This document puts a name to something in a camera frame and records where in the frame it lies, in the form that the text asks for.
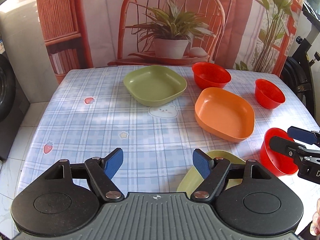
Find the person's right hand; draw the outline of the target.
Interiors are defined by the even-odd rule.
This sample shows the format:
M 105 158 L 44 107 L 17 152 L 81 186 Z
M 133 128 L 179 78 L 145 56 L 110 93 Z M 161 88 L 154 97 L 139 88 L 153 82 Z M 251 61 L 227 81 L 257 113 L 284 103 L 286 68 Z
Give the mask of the person's right hand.
M 320 234 L 320 199 L 317 200 L 317 210 L 312 217 L 310 233 L 313 236 L 318 236 Z

